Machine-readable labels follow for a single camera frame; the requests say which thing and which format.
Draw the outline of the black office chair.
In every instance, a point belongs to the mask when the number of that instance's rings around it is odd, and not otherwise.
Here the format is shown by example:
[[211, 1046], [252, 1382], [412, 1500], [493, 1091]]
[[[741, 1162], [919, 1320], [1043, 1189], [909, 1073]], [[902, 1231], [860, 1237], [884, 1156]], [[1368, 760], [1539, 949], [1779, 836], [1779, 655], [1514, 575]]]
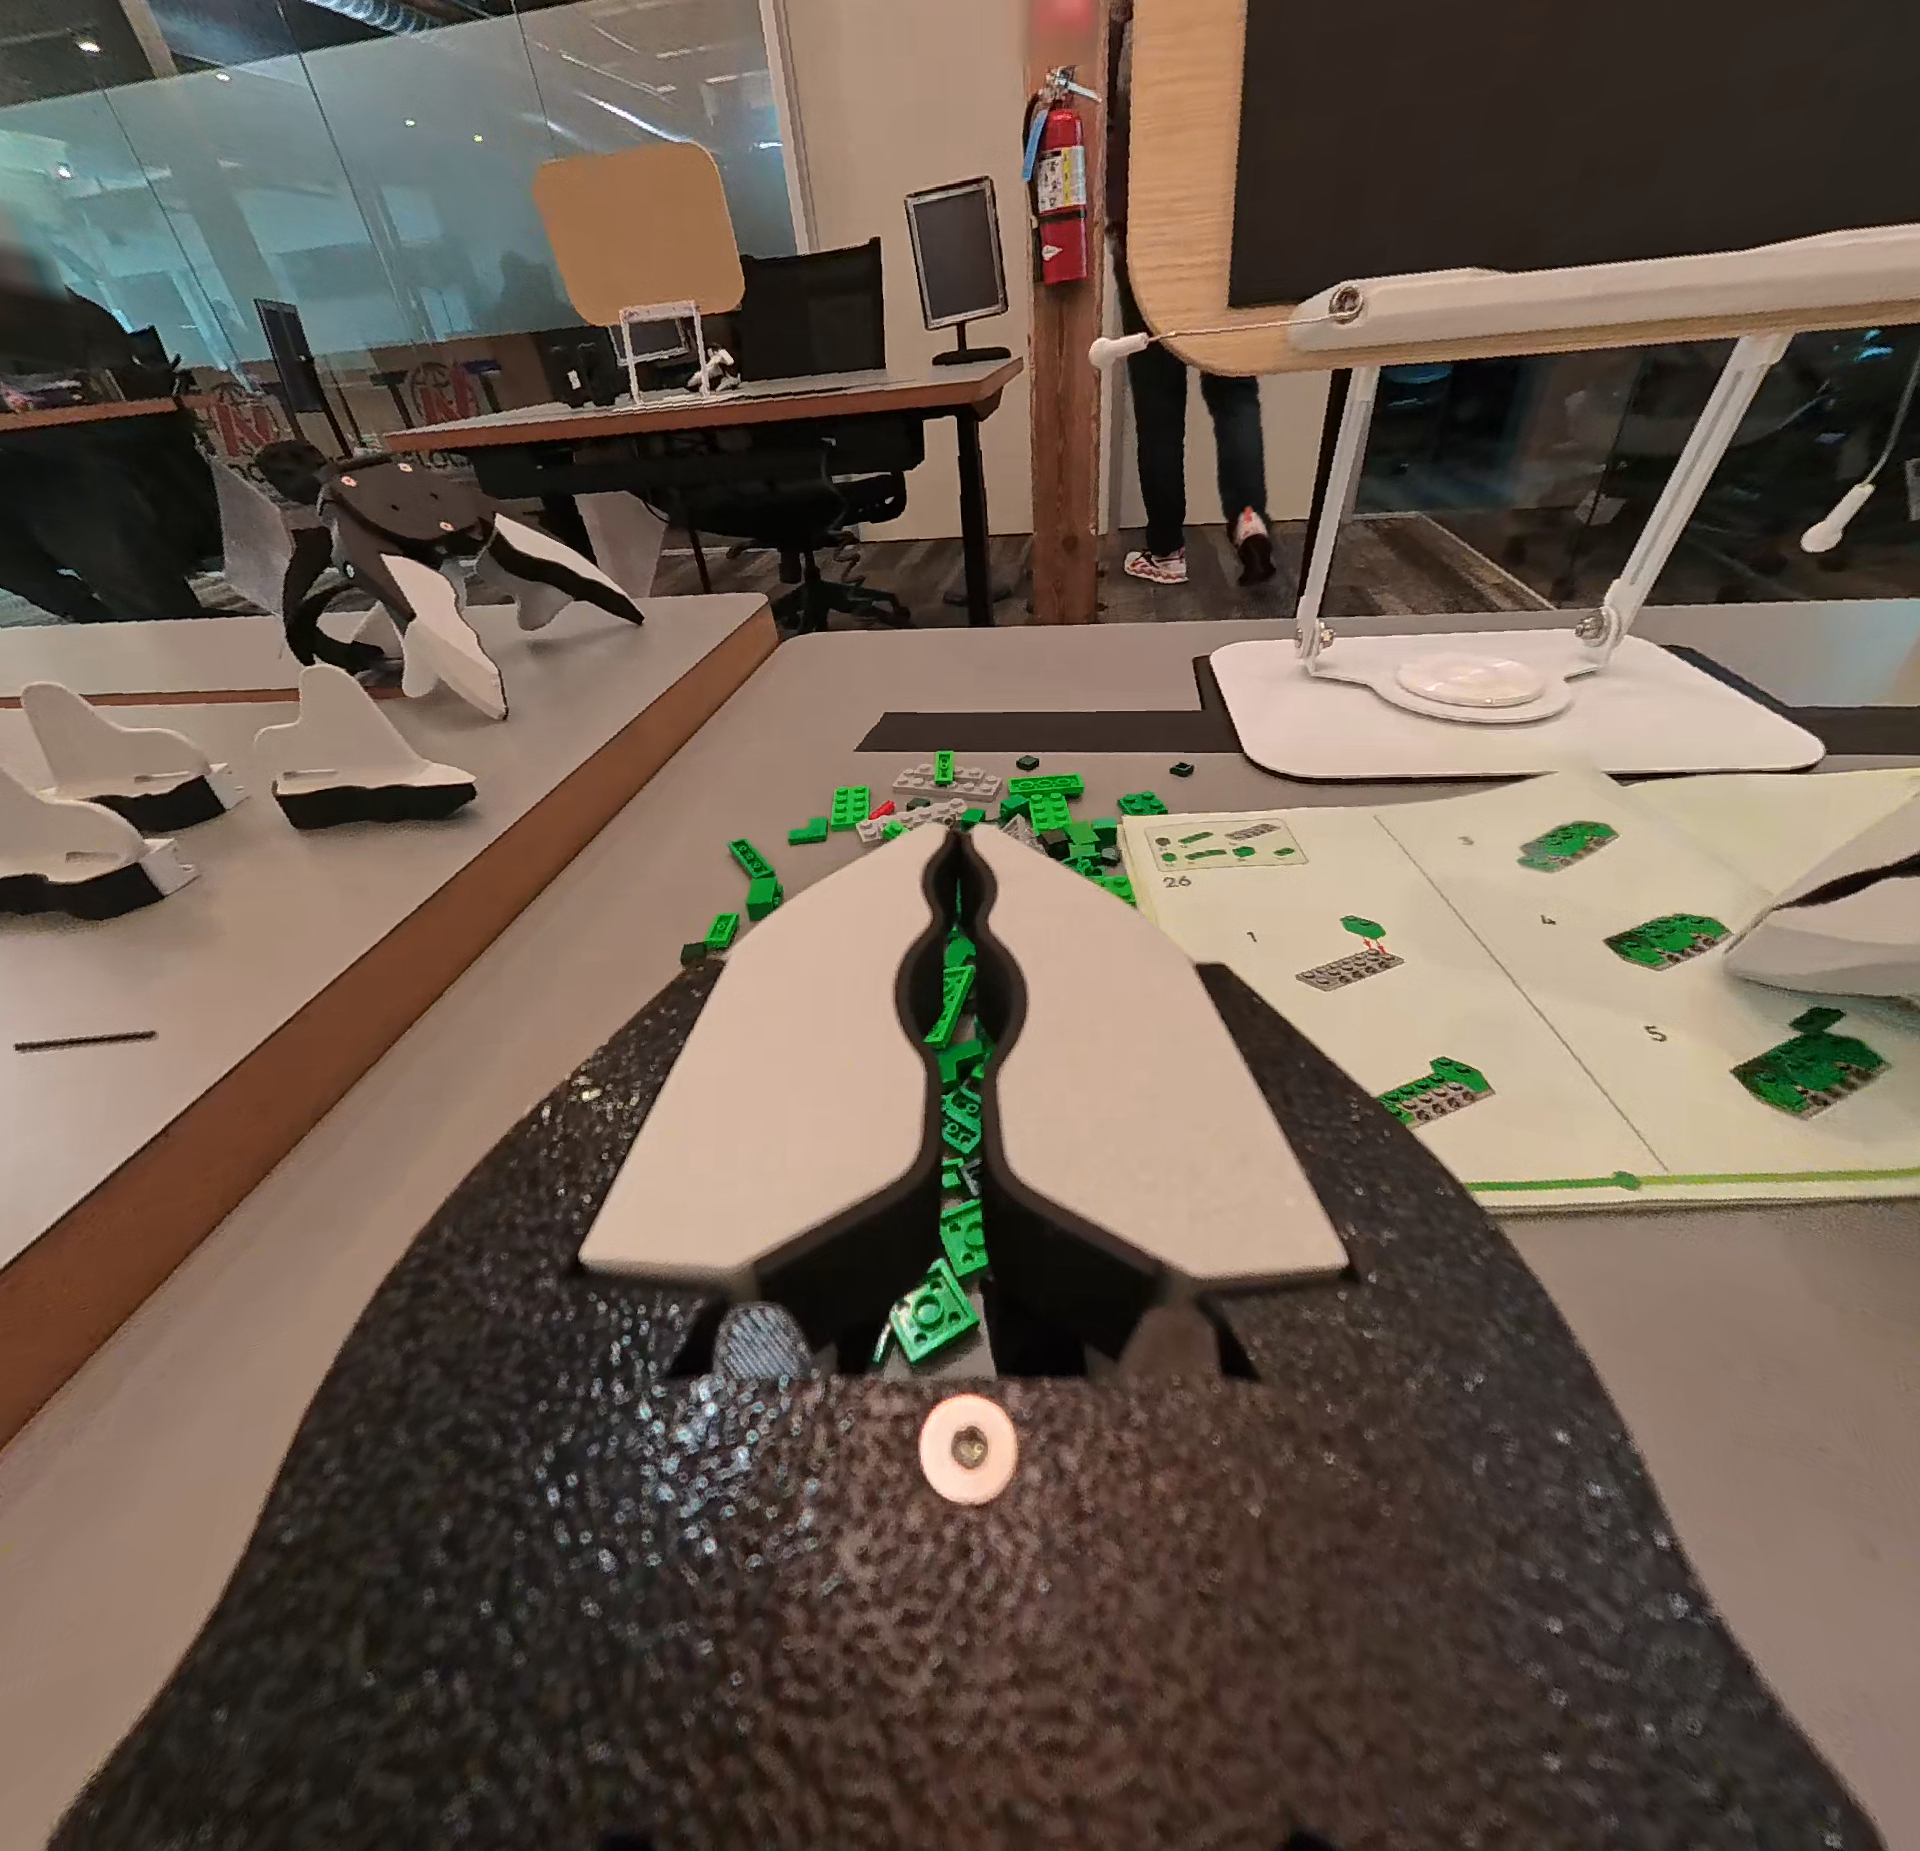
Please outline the black office chair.
[[[827, 253], [744, 256], [741, 266], [732, 353], [746, 383], [884, 372], [879, 240]], [[706, 488], [686, 518], [696, 531], [778, 552], [783, 632], [810, 636], [833, 614], [908, 625], [909, 607], [894, 589], [858, 575], [827, 581], [818, 552], [854, 525], [902, 512], [908, 475], [924, 466], [924, 422], [917, 415], [783, 420], [719, 435], [719, 443], [732, 441], [741, 466]]]

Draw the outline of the green brick instruction booklet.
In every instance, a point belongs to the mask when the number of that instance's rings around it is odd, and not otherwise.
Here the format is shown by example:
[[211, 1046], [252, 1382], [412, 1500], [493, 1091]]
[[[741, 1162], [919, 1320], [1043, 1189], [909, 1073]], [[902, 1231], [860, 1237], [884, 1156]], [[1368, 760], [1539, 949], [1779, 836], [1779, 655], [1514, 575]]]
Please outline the green brick instruction booklet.
[[1494, 1214], [1916, 1198], [1916, 1001], [1730, 949], [1916, 772], [1151, 813], [1136, 904], [1233, 970]]

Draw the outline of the black desk strip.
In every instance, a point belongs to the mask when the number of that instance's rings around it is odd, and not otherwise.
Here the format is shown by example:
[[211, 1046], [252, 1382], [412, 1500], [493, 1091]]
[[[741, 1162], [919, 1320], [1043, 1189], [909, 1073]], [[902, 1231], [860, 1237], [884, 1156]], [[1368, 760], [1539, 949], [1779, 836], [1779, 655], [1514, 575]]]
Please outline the black desk strip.
[[[1916, 703], [1788, 703], [1707, 652], [1676, 645], [1676, 655], [1743, 699], [1785, 714], [1823, 738], [1830, 758], [1916, 758]], [[1195, 709], [1101, 709], [1101, 711], [884, 711], [860, 736], [860, 754], [912, 748], [1009, 748], [1009, 754], [1243, 754], [1211, 678], [1211, 658], [1195, 655]]]

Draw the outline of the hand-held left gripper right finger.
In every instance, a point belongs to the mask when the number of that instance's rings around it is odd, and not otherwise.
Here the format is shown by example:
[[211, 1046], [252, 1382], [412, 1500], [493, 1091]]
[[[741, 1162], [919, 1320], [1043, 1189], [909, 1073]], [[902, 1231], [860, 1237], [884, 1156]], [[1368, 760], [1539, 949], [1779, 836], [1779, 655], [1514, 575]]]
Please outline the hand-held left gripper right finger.
[[995, 831], [967, 836], [967, 926], [993, 1038], [983, 1237], [1008, 1370], [1092, 1354], [1211, 1376], [1223, 1299], [1350, 1266], [1183, 949]]

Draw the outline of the tan board on clear stand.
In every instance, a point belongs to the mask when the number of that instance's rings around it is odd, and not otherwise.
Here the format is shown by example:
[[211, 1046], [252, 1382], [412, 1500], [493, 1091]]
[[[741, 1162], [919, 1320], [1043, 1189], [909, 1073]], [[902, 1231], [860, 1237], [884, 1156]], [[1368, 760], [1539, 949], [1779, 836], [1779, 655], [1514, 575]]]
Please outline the tan board on clear stand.
[[719, 391], [706, 315], [729, 315], [746, 273], [719, 162], [697, 143], [548, 158], [531, 177], [573, 309], [616, 334], [640, 400], [636, 327], [683, 322], [696, 340], [696, 397]]

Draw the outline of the small framed grey screen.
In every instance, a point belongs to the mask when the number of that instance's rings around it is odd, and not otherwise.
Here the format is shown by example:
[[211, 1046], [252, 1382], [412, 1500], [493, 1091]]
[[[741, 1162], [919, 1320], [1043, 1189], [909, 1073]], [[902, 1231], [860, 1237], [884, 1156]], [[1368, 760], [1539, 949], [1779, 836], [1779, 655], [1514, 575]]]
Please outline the small framed grey screen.
[[932, 334], [956, 329], [956, 347], [936, 350], [933, 364], [1008, 361], [1008, 347], [971, 350], [967, 334], [969, 322], [995, 318], [1009, 309], [993, 177], [909, 189], [902, 211], [924, 327]]

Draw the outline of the spare grey gripper finger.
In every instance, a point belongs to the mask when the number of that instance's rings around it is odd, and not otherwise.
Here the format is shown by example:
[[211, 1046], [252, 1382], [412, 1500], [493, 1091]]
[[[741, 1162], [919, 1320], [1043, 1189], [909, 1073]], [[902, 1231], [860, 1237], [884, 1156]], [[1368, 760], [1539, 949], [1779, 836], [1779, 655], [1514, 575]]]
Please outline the spare grey gripper finger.
[[475, 776], [428, 760], [339, 665], [314, 662], [298, 714], [252, 736], [281, 816], [301, 831], [437, 821], [475, 801]]
[[104, 805], [145, 836], [211, 821], [248, 798], [229, 765], [174, 729], [129, 729], [62, 682], [22, 691], [58, 798]]
[[40, 794], [5, 772], [5, 914], [116, 921], [197, 878], [174, 839], [144, 836], [121, 813]]

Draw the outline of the wooden top office desk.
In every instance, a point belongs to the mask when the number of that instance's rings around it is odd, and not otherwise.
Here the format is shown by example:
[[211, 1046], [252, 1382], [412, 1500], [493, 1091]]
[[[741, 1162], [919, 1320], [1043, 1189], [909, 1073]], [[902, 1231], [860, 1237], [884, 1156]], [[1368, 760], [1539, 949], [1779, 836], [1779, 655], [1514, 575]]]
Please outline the wooden top office desk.
[[991, 503], [978, 425], [1023, 372], [1019, 353], [933, 364], [909, 373], [836, 372], [746, 383], [719, 397], [645, 391], [616, 406], [536, 406], [381, 435], [404, 454], [456, 454], [501, 501], [664, 493], [681, 512], [690, 488], [769, 481], [783, 454], [833, 466], [833, 450], [799, 449], [802, 435], [851, 438], [854, 425], [956, 422], [958, 518], [969, 625], [991, 629]]

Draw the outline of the wood-framed black board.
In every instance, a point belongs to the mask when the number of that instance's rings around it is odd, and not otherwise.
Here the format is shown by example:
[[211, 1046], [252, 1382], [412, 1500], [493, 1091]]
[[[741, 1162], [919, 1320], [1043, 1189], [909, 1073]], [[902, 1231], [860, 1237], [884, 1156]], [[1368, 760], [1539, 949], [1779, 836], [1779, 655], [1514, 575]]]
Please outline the wood-framed black board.
[[1916, 322], [1916, 0], [1136, 0], [1130, 281], [1207, 372]]

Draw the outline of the spare black grey gripper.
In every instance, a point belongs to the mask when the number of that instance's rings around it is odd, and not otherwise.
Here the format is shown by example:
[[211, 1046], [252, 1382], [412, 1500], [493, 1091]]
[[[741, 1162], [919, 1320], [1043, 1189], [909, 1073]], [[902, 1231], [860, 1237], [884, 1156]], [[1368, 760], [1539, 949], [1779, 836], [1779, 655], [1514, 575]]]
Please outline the spare black grey gripper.
[[[301, 665], [339, 665], [351, 678], [397, 662], [406, 699], [446, 686], [482, 717], [506, 717], [501, 665], [446, 574], [463, 555], [511, 594], [526, 636], [551, 625], [568, 605], [644, 625], [640, 605], [582, 552], [506, 518], [490, 496], [456, 484], [419, 463], [371, 450], [318, 472], [315, 526], [291, 541], [281, 575], [281, 625], [291, 655]], [[397, 648], [337, 637], [322, 629], [328, 607], [355, 589], [367, 594], [371, 614], [391, 625]]]

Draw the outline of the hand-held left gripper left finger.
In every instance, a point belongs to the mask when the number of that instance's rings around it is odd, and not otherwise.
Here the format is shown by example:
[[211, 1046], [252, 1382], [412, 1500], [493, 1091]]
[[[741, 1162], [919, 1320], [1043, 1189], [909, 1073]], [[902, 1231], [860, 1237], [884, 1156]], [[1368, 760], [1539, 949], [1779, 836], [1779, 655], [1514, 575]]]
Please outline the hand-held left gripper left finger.
[[810, 884], [736, 944], [581, 1266], [774, 1303], [827, 1347], [936, 1253], [936, 1078], [924, 1041], [967, 878], [928, 827]]

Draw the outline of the red fire extinguisher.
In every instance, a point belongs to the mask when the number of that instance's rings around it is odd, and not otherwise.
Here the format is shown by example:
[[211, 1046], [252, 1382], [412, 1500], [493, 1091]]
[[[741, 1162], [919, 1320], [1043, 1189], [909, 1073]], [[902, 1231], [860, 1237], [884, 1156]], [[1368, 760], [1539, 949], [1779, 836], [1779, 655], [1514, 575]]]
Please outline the red fire extinguisher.
[[1092, 171], [1081, 102], [1097, 102], [1097, 93], [1075, 79], [1073, 67], [1057, 67], [1027, 97], [1021, 179], [1043, 285], [1075, 285], [1092, 273]]

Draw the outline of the wood-edged grey side desk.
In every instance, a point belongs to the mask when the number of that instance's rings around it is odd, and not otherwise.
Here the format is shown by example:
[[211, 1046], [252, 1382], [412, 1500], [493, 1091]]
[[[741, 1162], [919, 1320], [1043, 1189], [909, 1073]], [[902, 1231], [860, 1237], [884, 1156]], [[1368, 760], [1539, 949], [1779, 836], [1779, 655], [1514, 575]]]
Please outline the wood-edged grey side desk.
[[[480, 614], [511, 714], [379, 709], [475, 775], [440, 821], [301, 833], [252, 736], [288, 686], [148, 699], [248, 798], [185, 831], [197, 878], [116, 921], [5, 915], [5, 1440], [220, 1228], [774, 652], [756, 594], [651, 596], [645, 625]], [[13, 1041], [158, 1026], [19, 1054]]]

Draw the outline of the black computer monitor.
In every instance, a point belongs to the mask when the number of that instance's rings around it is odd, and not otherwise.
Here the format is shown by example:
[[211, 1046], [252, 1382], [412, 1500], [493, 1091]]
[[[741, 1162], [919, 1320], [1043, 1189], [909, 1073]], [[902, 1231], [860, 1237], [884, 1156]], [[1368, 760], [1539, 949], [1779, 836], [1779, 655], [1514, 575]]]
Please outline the black computer monitor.
[[355, 454], [344, 422], [322, 390], [314, 343], [305, 340], [305, 322], [296, 302], [252, 299], [252, 313], [268, 337], [268, 350], [277, 373], [277, 397], [291, 415], [322, 415], [339, 454]]

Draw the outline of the white board stand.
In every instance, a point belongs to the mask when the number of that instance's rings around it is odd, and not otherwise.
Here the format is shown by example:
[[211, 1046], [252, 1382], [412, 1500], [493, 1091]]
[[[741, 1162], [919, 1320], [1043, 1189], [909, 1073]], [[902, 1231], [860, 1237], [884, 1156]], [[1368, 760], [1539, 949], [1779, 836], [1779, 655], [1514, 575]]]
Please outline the white board stand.
[[1891, 322], [1898, 305], [1916, 315], [1916, 226], [1535, 273], [1361, 276], [1313, 296], [1284, 327], [1284, 350], [1310, 361], [1423, 358], [1499, 340], [1516, 350], [1575, 337], [1622, 343], [1630, 329], [1692, 318], [1726, 318], [1740, 340], [1597, 611], [1572, 629], [1479, 636], [1344, 637], [1320, 618], [1377, 397], [1377, 366], [1353, 366], [1296, 648], [1248, 637], [1211, 655], [1243, 754], [1298, 781], [1499, 781], [1580, 765], [1609, 775], [1813, 767], [1818, 736], [1634, 637], [1634, 618], [1794, 322]]

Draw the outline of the wooden post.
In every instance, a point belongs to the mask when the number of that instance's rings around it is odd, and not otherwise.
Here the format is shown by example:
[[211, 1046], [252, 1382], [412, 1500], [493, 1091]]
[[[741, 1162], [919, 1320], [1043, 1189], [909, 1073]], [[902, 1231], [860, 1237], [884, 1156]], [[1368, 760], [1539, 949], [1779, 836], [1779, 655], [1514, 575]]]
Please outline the wooden post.
[[1033, 614], [1037, 625], [1097, 618], [1101, 472], [1108, 372], [1094, 343], [1108, 334], [1108, 107], [1117, 0], [1027, 0], [1027, 97], [1057, 67], [1097, 93], [1081, 102], [1092, 171], [1092, 273], [1043, 285], [1033, 229]]

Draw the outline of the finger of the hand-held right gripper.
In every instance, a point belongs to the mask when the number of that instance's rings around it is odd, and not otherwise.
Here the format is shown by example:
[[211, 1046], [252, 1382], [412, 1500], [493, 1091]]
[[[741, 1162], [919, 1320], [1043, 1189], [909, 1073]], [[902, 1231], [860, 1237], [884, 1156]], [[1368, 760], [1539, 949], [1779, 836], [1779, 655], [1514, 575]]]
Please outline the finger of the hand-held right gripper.
[[1726, 970], [1813, 995], [1916, 1001], [1916, 878], [1773, 904], [1726, 949]]
[[1916, 909], [1916, 798], [1840, 845], [1772, 909]]

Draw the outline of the long wooden top desk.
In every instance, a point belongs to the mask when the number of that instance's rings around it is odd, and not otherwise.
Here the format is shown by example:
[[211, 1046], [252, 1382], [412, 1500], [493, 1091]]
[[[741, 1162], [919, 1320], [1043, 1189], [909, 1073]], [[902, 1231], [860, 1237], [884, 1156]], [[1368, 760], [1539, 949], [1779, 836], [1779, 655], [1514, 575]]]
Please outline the long wooden top desk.
[[75, 403], [75, 406], [5, 406], [5, 438], [22, 438], [31, 431], [57, 431], [57, 425], [95, 425], [95, 422], [131, 422], [131, 420], [158, 420], [174, 414], [200, 414], [214, 400], [210, 391], [188, 391], [188, 397], [168, 397], [168, 400], [102, 400], [102, 403]]

